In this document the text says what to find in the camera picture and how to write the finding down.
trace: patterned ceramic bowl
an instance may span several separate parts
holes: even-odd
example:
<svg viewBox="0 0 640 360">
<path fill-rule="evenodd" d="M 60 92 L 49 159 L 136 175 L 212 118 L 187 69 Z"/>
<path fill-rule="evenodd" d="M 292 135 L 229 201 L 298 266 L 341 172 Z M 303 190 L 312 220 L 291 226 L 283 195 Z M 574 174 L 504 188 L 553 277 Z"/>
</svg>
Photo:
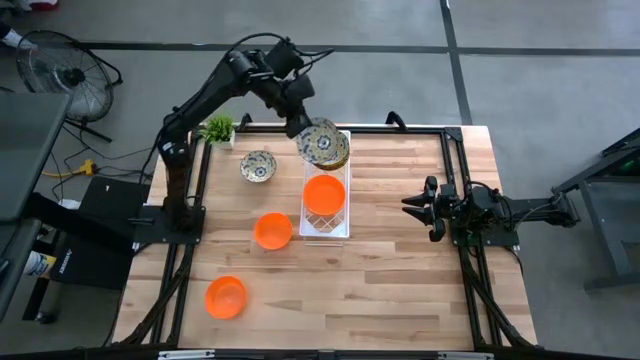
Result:
<svg viewBox="0 0 640 360">
<path fill-rule="evenodd" d="M 340 132 L 325 118 L 310 120 L 313 125 L 296 136 L 298 154 L 314 165 L 323 164 L 336 156 Z"/>
<path fill-rule="evenodd" d="M 331 160 L 322 164 L 314 164 L 320 170 L 334 171 L 343 167 L 349 160 L 349 138 L 347 135 L 340 133 L 338 135 L 338 148 L 336 154 Z"/>
<path fill-rule="evenodd" d="M 265 182 L 276 173 L 276 159 L 271 153 L 257 150 L 248 153 L 240 162 L 242 176 L 251 182 Z"/>
</svg>

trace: fan grille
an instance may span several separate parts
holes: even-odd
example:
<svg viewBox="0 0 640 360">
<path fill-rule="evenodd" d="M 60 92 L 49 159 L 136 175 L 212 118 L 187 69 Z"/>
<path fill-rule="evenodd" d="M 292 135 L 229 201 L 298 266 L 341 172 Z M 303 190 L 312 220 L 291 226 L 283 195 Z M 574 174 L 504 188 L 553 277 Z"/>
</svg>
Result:
<svg viewBox="0 0 640 360">
<path fill-rule="evenodd" d="M 111 108 L 109 75 L 101 61 L 73 38 L 52 31 L 32 31 L 18 45 L 17 65 L 31 92 L 71 97 L 69 120 L 97 121 Z"/>
</svg>

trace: orange bowl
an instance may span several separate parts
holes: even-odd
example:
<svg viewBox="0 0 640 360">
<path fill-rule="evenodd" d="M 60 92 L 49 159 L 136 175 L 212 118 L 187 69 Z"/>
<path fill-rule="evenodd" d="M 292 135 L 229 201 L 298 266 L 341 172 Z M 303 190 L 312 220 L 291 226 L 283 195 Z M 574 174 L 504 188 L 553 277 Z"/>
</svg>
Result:
<svg viewBox="0 0 640 360">
<path fill-rule="evenodd" d="M 256 242 L 267 250 L 284 247 L 293 236 L 293 224 L 285 214 L 269 213 L 263 215 L 253 228 Z"/>
<path fill-rule="evenodd" d="M 313 177 L 304 186 L 304 206 L 320 216 L 333 215 L 344 206 L 346 191 L 340 180 L 329 175 Z"/>
<path fill-rule="evenodd" d="M 204 304 L 216 319 L 231 319 L 238 315 L 247 303 L 247 290 L 242 281 L 233 276 L 222 276 L 209 285 Z"/>
</svg>

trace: yellow cable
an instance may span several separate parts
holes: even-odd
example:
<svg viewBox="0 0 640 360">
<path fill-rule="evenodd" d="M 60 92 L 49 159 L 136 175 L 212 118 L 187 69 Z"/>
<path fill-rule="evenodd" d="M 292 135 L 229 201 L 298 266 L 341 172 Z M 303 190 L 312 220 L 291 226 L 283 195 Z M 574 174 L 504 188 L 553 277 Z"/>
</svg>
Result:
<svg viewBox="0 0 640 360">
<path fill-rule="evenodd" d="M 82 166 L 80 166 L 75 171 L 67 172 L 67 173 L 63 173 L 63 174 L 50 173 L 50 172 L 43 171 L 42 175 L 49 176 L 49 177 L 54 177 L 54 178 L 57 178 L 57 179 L 61 179 L 61 178 L 68 177 L 68 176 L 73 176 L 73 175 L 79 175 L 79 174 L 85 174 L 87 176 L 92 176 L 95 173 L 94 172 L 94 168 L 95 168 L 95 163 L 93 162 L 93 160 L 87 159 L 87 160 L 84 161 L 84 164 L 82 164 Z"/>
</svg>

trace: blue and white bowl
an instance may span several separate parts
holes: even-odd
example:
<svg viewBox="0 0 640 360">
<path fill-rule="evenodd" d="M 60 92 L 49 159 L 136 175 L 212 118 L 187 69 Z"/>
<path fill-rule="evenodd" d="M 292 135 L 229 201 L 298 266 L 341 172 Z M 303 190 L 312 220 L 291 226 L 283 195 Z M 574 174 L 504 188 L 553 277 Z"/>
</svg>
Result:
<svg viewBox="0 0 640 360">
<path fill-rule="evenodd" d="M 276 173 L 276 159 L 267 151 L 248 153 L 240 162 L 242 176 L 254 183 L 265 182 Z"/>
</svg>

